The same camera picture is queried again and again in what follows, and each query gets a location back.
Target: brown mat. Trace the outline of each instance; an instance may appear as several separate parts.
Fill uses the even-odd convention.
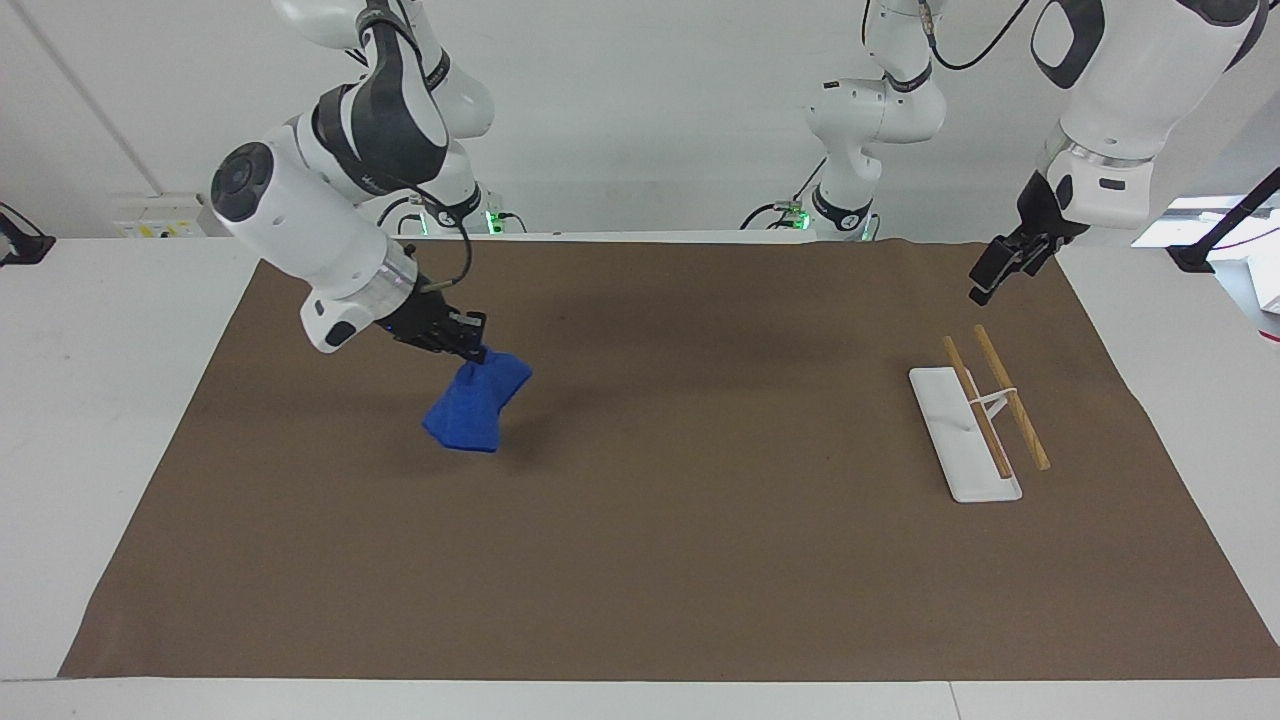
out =
[[[429,246],[436,266],[457,249]],[[1280,676],[1280,650],[1056,266],[977,246],[484,243],[451,299],[535,378],[497,456],[419,419],[457,363],[325,357],[260,269],[64,676]],[[951,501],[908,370],[983,322],[1055,460]]]

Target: white plastic holder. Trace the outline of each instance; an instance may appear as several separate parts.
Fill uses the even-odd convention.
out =
[[[942,473],[956,502],[1012,502],[1021,500],[1018,477],[1000,477],[996,460],[982,438],[969,397],[954,368],[916,368],[910,373],[915,400],[929,428]],[[988,418],[995,419],[1009,405],[1015,389],[1002,389],[974,400]]]

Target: blue towel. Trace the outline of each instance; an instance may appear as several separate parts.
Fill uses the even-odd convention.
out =
[[[534,372],[515,355],[489,352],[484,365],[468,361],[422,418],[422,427],[449,450],[498,452],[498,416]]]

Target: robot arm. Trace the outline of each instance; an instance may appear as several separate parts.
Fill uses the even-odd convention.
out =
[[[323,44],[358,41],[370,70],[325,94],[308,117],[232,152],[212,181],[215,211],[265,260],[311,284],[302,323],[321,352],[378,323],[402,342],[483,361],[484,315],[449,307],[439,291],[452,283],[428,279],[411,249],[355,210],[375,196],[424,186],[435,209],[454,220],[479,206],[481,191],[431,90],[457,79],[457,69],[442,60],[443,50],[434,60],[424,54],[417,40],[424,33],[408,10],[416,0],[279,0],[276,6]],[[457,97],[474,102],[453,106],[483,120],[470,126],[483,132],[492,120],[476,108],[488,94],[471,83],[479,86],[465,78],[454,87]],[[444,200],[433,192],[442,187],[465,188],[466,197]]]
[[[989,302],[1012,273],[1034,275],[1091,225],[1137,229],[1155,159],[1174,127],[1257,41],[1266,0],[1052,0],[1032,53],[1066,111],[1019,197],[1021,224],[974,266]]]
[[[938,17],[946,0],[931,6]],[[879,79],[838,79],[823,86],[809,108],[809,128],[827,149],[823,177],[812,196],[819,237],[845,240],[870,215],[881,161],[873,142],[924,142],[946,119],[947,102],[933,82],[919,0],[878,0],[867,49],[884,69]]]

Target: cable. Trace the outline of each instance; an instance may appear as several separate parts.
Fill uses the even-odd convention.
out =
[[[404,215],[396,223],[396,234],[404,234],[404,220],[422,222],[422,215]]]
[[[863,47],[867,47],[867,18],[872,14],[872,0],[863,8]]]
[[[392,213],[394,213],[397,208],[399,208],[401,205],[404,205],[406,202],[411,202],[411,201],[412,201],[411,196],[404,196],[404,197],[401,197],[399,200],[397,200],[396,202],[388,204],[387,208],[383,209],[383,214],[378,217],[378,227],[383,227],[383,223],[387,222],[387,218],[392,217]]]
[[[1215,251],[1217,251],[1217,250],[1230,250],[1230,249],[1233,249],[1233,247],[1239,247],[1239,246],[1242,246],[1242,245],[1248,245],[1248,243],[1251,243],[1251,242],[1254,242],[1254,241],[1258,241],[1258,240],[1262,240],[1263,237],[1267,237],[1268,234],[1275,234],[1275,233],[1277,233],[1277,232],[1280,232],[1280,228],[1271,228],[1271,229],[1268,229],[1267,232],[1265,232],[1265,233],[1262,233],[1262,234],[1260,234],[1260,236],[1256,236],[1256,237],[1251,237],[1249,240],[1242,240],[1240,242],[1233,242],[1231,245],[1219,245],[1219,246],[1217,246],[1217,247],[1215,247],[1213,250],[1215,250]]]
[[[517,215],[515,213],[498,213],[498,219],[499,220],[506,220],[508,218],[511,218],[511,219],[516,220],[517,223],[520,223],[520,229],[524,231],[525,234],[529,234],[529,225],[525,224],[525,219],[524,218],[521,218],[520,215]]]
[[[822,169],[826,167],[827,167],[827,158],[823,158],[822,161],[818,163],[818,167],[813,169],[813,174],[809,176],[809,179],[804,181],[804,184],[800,186],[800,190],[797,190],[796,193],[791,196],[792,202],[800,200],[800,196],[804,195],[804,191],[809,190],[809,186],[813,183],[813,179],[818,177],[818,173],[820,173]]]
[[[40,229],[40,225],[37,225],[36,223],[31,222],[31,219],[28,219],[27,215],[23,215],[22,213],[19,213],[18,209],[14,208],[13,205],[9,205],[8,202],[0,202],[0,208],[4,208],[5,210],[9,210],[14,215],[18,215],[18,219],[20,219],[22,222],[24,222],[28,225],[31,225],[31,229],[35,231],[37,236],[40,236],[40,237],[47,237],[47,236],[45,236],[45,231]]]
[[[753,220],[755,220],[756,218],[759,218],[760,215],[763,215],[763,214],[765,214],[765,213],[768,213],[771,210],[777,210],[777,209],[778,209],[778,206],[774,202],[769,202],[768,205],[760,205],[759,208],[756,208],[755,210],[753,210],[751,214],[748,215],[745,220],[742,220],[742,227],[740,227],[737,229],[745,231],[751,224]]]
[[[933,9],[929,8],[928,0],[919,0],[919,1],[920,1],[920,20],[924,23],[924,33],[929,38],[929,49],[933,50],[933,56],[937,58],[938,64],[941,64],[943,68],[948,70],[968,70],[969,68],[983,61],[987,58],[987,55],[989,55],[991,51],[995,50],[997,45],[1000,45],[1000,41],[1004,40],[1006,35],[1009,35],[1009,29],[1012,28],[1014,23],[1018,22],[1018,18],[1023,15],[1023,10],[1025,10],[1027,6],[1032,4],[1032,0],[1023,0],[1018,5],[1018,9],[1014,10],[1014,14],[1009,17],[1009,20],[1005,22],[1005,27],[1000,28],[1000,33],[996,35],[996,38],[991,41],[991,45],[988,45],[986,50],[979,53],[978,56],[974,58],[973,60],[955,65],[943,59],[942,53],[938,51],[938,37],[933,32]]]
[[[324,147],[324,150],[326,152],[329,152],[330,155],[333,155],[334,158],[344,158],[348,163],[353,164],[356,167],[369,168],[369,165],[365,164],[365,161],[361,160],[360,158],[356,158],[355,155],[352,155],[349,152],[343,152],[343,151],[338,150],[337,147],[334,147],[333,145],[330,145],[329,141],[326,141],[324,138],[324,136],[321,136],[320,133],[316,133],[316,140],[320,141],[320,147]],[[407,179],[403,179],[403,178],[398,178],[398,177],[388,173],[387,170],[378,170],[378,169],[372,169],[372,168],[370,168],[370,170],[375,172],[375,173],[379,173],[379,174],[381,174],[383,177],[385,177],[388,179],[396,181],[397,183],[399,183],[401,186],[403,186],[404,190],[410,190],[410,191],[416,192],[419,196],[422,197],[422,201],[426,202],[428,205],[435,205],[436,208],[444,208],[443,213],[445,213],[449,217],[449,219],[453,220],[454,227],[458,228],[458,233],[462,236],[462,245],[463,245],[463,247],[466,247],[466,254],[467,254],[466,259],[462,261],[462,270],[453,279],[444,281],[444,282],[438,282],[438,283],[431,283],[431,284],[428,284],[428,286],[422,286],[421,288],[419,288],[419,292],[436,292],[436,291],[440,291],[440,290],[448,290],[451,287],[454,287],[454,286],[460,284],[462,281],[467,279],[467,275],[471,274],[471,264],[475,260],[475,251],[471,247],[471,233],[468,233],[466,225],[462,224],[462,218],[460,218],[456,214],[453,214],[452,209],[449,209],[444,202],[440,202],[440,200],[438,197],[435,197],[434,195],[431,195],[430,192],[422,190],[419,184],[408,182]],[[407,197],[402,197],[401,200],[397,200],[396,202],[401,202],[401,201],[408,202],[408,199]]]

